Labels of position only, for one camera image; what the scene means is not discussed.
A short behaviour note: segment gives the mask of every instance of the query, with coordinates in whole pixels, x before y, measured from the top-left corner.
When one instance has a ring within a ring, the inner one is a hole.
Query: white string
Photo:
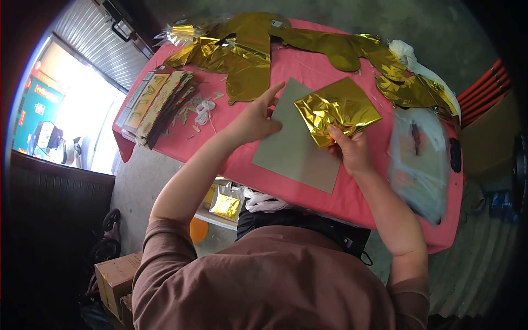
[[[195,124],[205,125],[211,119],[211,110],[216,104],[210,100],[203,100],[202,103],[196,106]]]
[[[294,205],[279,200],[271,195],[252,191],[244,187],[244,197],[247,198],[246,210],[249,212],[274,213],[282,209],[291,209]]]

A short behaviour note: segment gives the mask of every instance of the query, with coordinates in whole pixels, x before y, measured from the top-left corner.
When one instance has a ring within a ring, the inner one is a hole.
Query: plastic bag
[[[249,212],[274,213],[282,209],[291,209],[293,204],[277,199],[271,195],[253,191],[248,187],[243,188],[244,197],[248,198],[246,210]]]
[[[429,109],[397,108],[389,147],[391,188],[414,213],[438,225],[446,213],[447,134]]]
[[[218,24],[231,19],[230,14],[217,14],[212,16],[193,16],[183,18],[173,24],[167,24],[160,34],[154,39],[163,39],[155,46],[172,43],[175,46],[188,46],[193,43],[194,38],[205,36]]]

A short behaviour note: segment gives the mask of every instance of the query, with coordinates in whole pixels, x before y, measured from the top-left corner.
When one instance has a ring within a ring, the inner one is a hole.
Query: pink tablecloth
[[[343,33],[339,30],[315,23],[299,20],[290,21],[293,27],[301,29]],[[177,48],[173,45],[161,47],[148,62],[147,66],[145,66],[140,77],[143,77],[146,72],[161,65],[176,50]],[[361,75],[357,72],[347,73],[334,69],[327,57],[323,54],[310,53],[290,47],[281,48],[273,45],[271,85],[280,81],[287,81],[290,77],[293,77],[311,89],[317,90],[344,77],[351,77],[365,91],[383,117],[382,120],[366,129],[365,132],[369,138],[372,163],[378,172],[383,177],[386,177],[389,162],[387,148],[389,146],[393,125],[393,108],[390,102],[376,88],[374,74],[380,74],[379,71],[373,68],[368,60],[361,58],[360,61]],[[194,70],[192,65],[188,65],[187,69]],[[213,92],[225,93],[225,81],[220,81],[223,77],[225,77],[225,74],[200,70],[197,73],[198,81],[208,82],[202,83],[199,86],[199,92],[202,94],[202,97],[215,97]],[[129,96],[137,88],[139,80],[136,80],[132,86],[128,94]],[[123,110],[124,104],[128,101],[129,96],[125,99],[119,113]],[[216,102],[216,108],[212,111],[212,123],[216,131],[227,126],[247,106],[245,102],[236,102],[233,106],[229,106],[227,104],[227,95],[214,102]],[[189,112],[188,121],[185,125],[182,125],[180,120],[176,121],[174,127],[170,123],[167,123],[169,133],[174,135],[160,136],[154,149],[179,161],[188,161],[198,148],[214,135],[211,124],[202,126],[201,132],[197,133],[192,128],[195,116],[195,113]],[[119,127],[114,125],[113,129],[121,156],[123,161],[126,162],[132,155],[134,144],[121,136]],[[195,137],[186,140],[192,134]],[[449,134],[450,136],[454,136],[454,131],[452,129],[449,130]],[[257,165],[253,165],[251,160],[257,147],[258,142],[254,142],[238,148],[229,157],[220,174],[240,184],[276,196],[290,203],[329,214],[355,225],[375,229],[374,219],[372,218],[369,206],[356,185],[356,182],[345,172],[343,165],[341,165],[339,170],[333,193],[328,194]],[[427,221],[420,218],[430,253],[448,248],[453,243],[458,225],[462,185],[462,172],[454,173],[451,171],[446,217],[439,226],[433,227]]]

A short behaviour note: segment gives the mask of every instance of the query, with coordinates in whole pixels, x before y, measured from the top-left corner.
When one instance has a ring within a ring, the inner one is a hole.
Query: cardboard box
[[[126,330],[134,330],[134,324],[132,323],[132,294],[121,297],[119,302],[121,303],[123,313],[121,322],[124,324]]]
[[[119,299],[132,292],[132,280],[141,257],[142,253],[138,252],[95,265],[101,301],[119,320],[122,320]]]
[[[462,130],[464,173],[478,183],[512,175],[514,137],[520,134],[518,106],[506,95]]]

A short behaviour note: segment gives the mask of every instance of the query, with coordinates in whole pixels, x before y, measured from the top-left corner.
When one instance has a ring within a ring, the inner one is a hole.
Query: white yarn bundle
[[[402,64],[407,65],[407,69],[409,71],[442,85],[446,91],[447,98],[456,108],[458,120],[461,120],[462,116],[460,113],[460,105],[458,104],[455,93],[453,93],[453,91],[447,86],[446,82],[443,81],[439,75],[418,63],[416,56],[414,56],[414,48],[411,45],[406,44],[401,40],[393,40],[392,42],[389,42],[389,49],[394,54],[396,54]]]
[[[205,125],[211,119],[211,110],[214,109],[216,104],[210,100],[203,100],[202,103],[196,106],[196,119],[195,124]]]
[[[264,212],[274,213],[282,209],[291,209],[294,205],[285,201],[276,199],[275,197],[254,192],[251,189],[244,187],[244,197],[246,198],[246,209],[249,212]]]

